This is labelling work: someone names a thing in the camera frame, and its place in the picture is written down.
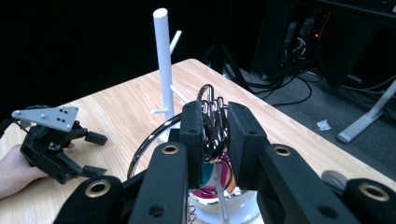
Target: white paper scrap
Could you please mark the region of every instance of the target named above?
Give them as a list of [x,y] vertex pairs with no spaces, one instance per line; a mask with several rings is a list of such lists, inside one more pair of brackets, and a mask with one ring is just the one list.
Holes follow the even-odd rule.
[[323,121],[318,122],[318,127],[321,131],[329,131],[331,129],[329,123],[327,123],[327,120],[324,119]]

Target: white stand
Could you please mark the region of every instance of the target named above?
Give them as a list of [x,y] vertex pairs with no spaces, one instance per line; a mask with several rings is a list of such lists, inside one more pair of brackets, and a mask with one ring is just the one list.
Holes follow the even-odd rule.
[[[160,67],[161,90],[163,92],[163,109],[151,110],[151,114],[165,114],[165,120],[175,115],[173,92],[184,102],[187,98],[172,85],[171,54],[180,38],[181,31],[177,31],[172,43],[169,44],[168,11],[159,8],[152,14],[154,19],[155,42],[157,45],[158,65]],[[166,142],[169,132],[160,136],[161,141]]]
[[396,79],[392,82],[392,84],[388,87],[388,89],[384,92],[384,94],[379,98],[379,100],[375,103],[373,108],[367,112],[365,115],[361,116],[351,125],[349,125],[346,129],[340,132],[337,135],[337,139],[342,143],[349,143],[352,141],[354,137],[356,137],[359,133],[361,133],[364,129],[366,129],[370,124],[372,124],[376,119],[378,119],[382,111],[381,109],[388,102],[390,97],[394,95],[396,92]]

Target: black mechanical frame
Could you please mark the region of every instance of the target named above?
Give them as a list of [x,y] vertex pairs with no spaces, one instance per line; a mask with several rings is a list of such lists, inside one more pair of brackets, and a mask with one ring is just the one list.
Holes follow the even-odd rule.
[[[54,223],[187,223],[188,189],[202,183],[202,102],[184,105],[180,129],[154,149],[148,169],[121,183],[83,182]],[[267,223],[392,223],[395,192],[370,179],[344,188],[322,181],[296,150],[270,144],[250,110],[228,104],[229,156],[236,184],[257,190]]]

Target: black plastic part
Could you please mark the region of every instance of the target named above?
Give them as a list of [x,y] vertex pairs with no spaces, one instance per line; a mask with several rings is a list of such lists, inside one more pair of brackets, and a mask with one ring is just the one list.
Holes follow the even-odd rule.
[[65,184],[79,176],[102,175],[106,169],[91,166],[83,169],[64,154],[64,147],[67,147],[73,139],[84,136],[86,141],[101,146],[107,140],[107,137],[99,133],[88,133],[77,120],[70,133],[36,125],[26,134],[20,151],[32,166],[36,166],[60,184]]
[[228,103],[230,128],[229,155],[233,174],[240,189],[257,189],[256,158],[270,143],[267,134],[244,105]]
[[90,178],[76,188],[53,223],[118,223],[122,211],[121,195],[122,184],[116,177]]
[[179,142],[180,129],[171,129],[169,132],[168,142]]
[[85,136],[85,141],[103,146],[107,141],[107,137],[99,133],[88,132],[87,136]]
[[140,187],[142,186],[145,174],[146,170],[134,175],[122,183],[121,198],[124,206],[118,223],[128,222],[132,209],[134,208],[134,203],[136,202],[137,194],[139,193]]
[[85,165],[80,176],[93,177],[97,175],[104,175],[106,171],[107,169]]
[[179,139],[188,150],[189,189],[198,189],[202,183],[203,123],[201,102],[193,101],[183,106]]
[[374,180],[349,180],[342,199],[361,223],[394,223],[396,220],[395,191]]
[[264,223],[359,223],[293,148],[270,145],[259,162]]
[[168,142],[154,149],[129,223],[187,222],[187,149]]

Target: black cable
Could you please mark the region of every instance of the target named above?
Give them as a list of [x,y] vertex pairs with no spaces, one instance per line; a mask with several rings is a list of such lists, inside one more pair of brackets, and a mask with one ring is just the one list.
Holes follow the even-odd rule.
[[295,76],[292,76],[291,79],[290,79],[289,81],[283,83],[284,78],[282,78],[282,81],[279,82],[280,85],[278,85],[278,86],[276,86],[276,87],[274,87],[274,88],[272,88],[272,89],[269,89],[269,90],[258,91],[258,92],[256,92],[256,94],[260,94],[260,93],[264,93],[264,92],[270,91],[270,93],[269,93],[268,95],[266,95],[266,96],[263,97],[263,98],[267,98],[269,95],[271,95],[272,93],[274,93],[274,91],[276,91],[276,90],[278,90],[278,89],[280,89],[280,88],[283,88],[283,87],[287,86],[288,84],[290,84],[294,79],[295,79]]
[[311,86],[309,85],[309,83],[308,83],[307,81],[305,81],[304,79],[301,79],[301,78],[299,78],[299,77],[297,77],[297,78],[300,79],[303,83],[305,83],[305,85],[308,87],[308,89],[309,89],[309,94],[308,94],[308,96],[305,97],[303,100],[300,100],[300,101],[291,102],[291,103],[285,103],[285,104],[275,104],[275,105],[272,105],[273,107],[278,107],[278,106],[282,106],[282,105],[297,105],[297,104],[300,104],[300,103],[302,103],[302,102],[308,100],[308,99],[311,97],[311,95],[312,95],[312,88],[311,88]]
[[258,89],[272,89],[272,88],[276,88],[277,86],[281,85],[283,82],[283,78],[279,78],[277,81],[275,82],[271,82],[268,84],[261,84],[261,83],[254,83],[254,82],[248,82],[247,84],[249,85],[249,87],[253,87],[253,88],[258,88]]
[[351,98],[353,98],[353,99],[355,99],[355,100],[357,100],[357,101],[359,101],[359,102],[365,103],[365,104],[367,104],[367,105],[373,105],[373,104],[375,104],[375,101],[373,101],[373,102],[367,102],[367,101],[363,101],[362,99],[359,99],[358,97],[356,97],[356,96],[354,96],[354,95],[352,94],[352,92],[351,92],[350,89],[345,89],[345,91],[346,91],[346,93],[347,93]]
[[396,121],[396,117],[394,117],[389,110],[384,106],[384,111],[388,114],[388,116],[393,120]]

